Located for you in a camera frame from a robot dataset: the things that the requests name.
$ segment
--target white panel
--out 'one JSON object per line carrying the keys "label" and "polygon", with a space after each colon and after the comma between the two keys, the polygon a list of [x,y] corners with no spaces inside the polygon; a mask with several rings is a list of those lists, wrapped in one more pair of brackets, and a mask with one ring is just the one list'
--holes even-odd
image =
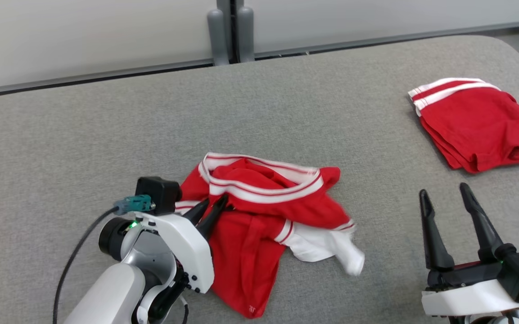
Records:
{"label": "white panel", "polygon": [[215,0],[0,0],[0,86],[212,57]]}
{"label": "white panel", "polygon": [[255,53],[519,22],[519,0],[244,0]]}

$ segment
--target gray fabric surface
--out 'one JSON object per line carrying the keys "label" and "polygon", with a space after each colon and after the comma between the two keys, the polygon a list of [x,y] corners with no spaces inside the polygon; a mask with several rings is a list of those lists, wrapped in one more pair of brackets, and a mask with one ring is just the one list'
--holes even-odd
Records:
{"label": "gray fabric surface", "polygon": [[[519,54],[453,36],[0,97],[0,323],[48,323],[80,235],[142,175],[183,180],[208,151],[339,166],[331,190],[358,223],[360,277],[287,252],[260,323],[442,324],[423,314],[418,191],[428,189],[456,262],[477,259],[457,186],[468,182],[504,241],[519,247],[519,166],[448,169],[407,91],[477,77],[519,101]],[[96,230],[66,280],[64,320],[106,267]],[[187,292],[190,323],[240,323],[215,295]],[[175,306],[169,323],[180,323]]]}

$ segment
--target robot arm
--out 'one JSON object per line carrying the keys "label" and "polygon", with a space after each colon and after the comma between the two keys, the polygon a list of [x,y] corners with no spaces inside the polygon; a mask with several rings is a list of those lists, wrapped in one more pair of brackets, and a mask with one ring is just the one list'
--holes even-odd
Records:
{"label": "robot arm", "polygon": [[173,212],[180,198],[175,182],[138,180],[136,196],[119,202],[135,220],[111,219],[99,236],[100,250],[120,263],[99,277],[65,324],[160,324],[185,289],[207,293],[214,281],[207,239],[227,198],[203,220],[208,201],[181,216]]}
{"label": "robot arm", "polygon": [[430,270],[422,293],[426,315],[448,316],[451,324],[469,324],[472,315],[502,312],[478,323],[519,323],[519,253],[503,243],[475,195],[459,186],[479,242],[479,261],[455,265],[441,240],[427,191],[420,191],[425,264]]}

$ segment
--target cable connector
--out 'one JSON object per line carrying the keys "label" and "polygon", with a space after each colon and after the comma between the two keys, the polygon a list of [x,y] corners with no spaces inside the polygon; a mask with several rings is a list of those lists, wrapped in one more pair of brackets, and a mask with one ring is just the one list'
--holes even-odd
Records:
{"label": "cable connector", "polygon": [[129,196],[118,200],[113,204],[118,207],[115,215],[121,216],[128,212],[148,212],[155,208],[155,203],[152,203],[149,195]]}

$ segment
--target red garment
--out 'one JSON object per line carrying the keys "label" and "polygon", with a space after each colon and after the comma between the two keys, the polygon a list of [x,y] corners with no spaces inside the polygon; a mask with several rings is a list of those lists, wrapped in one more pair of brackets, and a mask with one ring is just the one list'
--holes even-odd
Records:
{"label": "red garment", "polygon": [[[191,172],[181,185],[183,201],[176,212],[184,213],[208,197],[211,206],[225,193],[234,208],[222,213],[209,242],[215,272],[212,289],[226,304],[247,318],[263,315],[286,242],[302,239],[294,232],[294,222],[346,237],[352,233],[352,220],[326,194],[339,175],[336,167],[309,168],[216,153],[208,153]],[[302,252],[310,249],[300,245]]]}
{"label": "red garment", "polygon": [[409,92],[421,125],[452,169],[519,163],[519,105],[480,79],[445,78]]}

